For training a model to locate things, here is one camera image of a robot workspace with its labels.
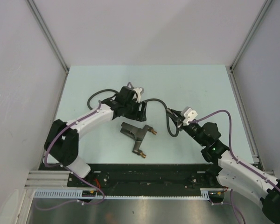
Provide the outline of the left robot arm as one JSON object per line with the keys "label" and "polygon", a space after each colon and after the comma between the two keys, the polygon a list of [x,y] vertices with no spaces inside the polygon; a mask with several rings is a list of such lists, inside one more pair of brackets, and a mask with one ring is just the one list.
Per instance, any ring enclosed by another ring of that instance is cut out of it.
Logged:
{"label": "left robot arm", "polygon": [[79,156],[79,141],[99,125],[118,117],[139,122],[146,121],[146,103],[141,100],[142,87],[123,86],[112,97],[98,102],[98,106],[79,118],[64,122],[53,122],[44,145],[44,164],[48,156],[57,160],[56,165],[63,166],[77,175],[80,184],[87,187],[94,181],[91,167]]}

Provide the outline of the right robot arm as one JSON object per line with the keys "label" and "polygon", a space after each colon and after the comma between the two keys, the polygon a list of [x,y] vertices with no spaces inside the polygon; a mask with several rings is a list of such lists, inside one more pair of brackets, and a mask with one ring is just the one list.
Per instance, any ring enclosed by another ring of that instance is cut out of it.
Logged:
{"label": "right robot arm", "polygon": [[274,224],[280,224],[280,178],[256,168],[237,156],[231,144],[225,145],[216,123],[206,122],[203,126],[196,119],[197,112],[190,107],[183,111],[167,109],[166,114],[179,131],[186,132],[200,146],[203,158],[211,162],[214,171],[206,175],[211,187],[228,187],[259,206],[263,214]]}

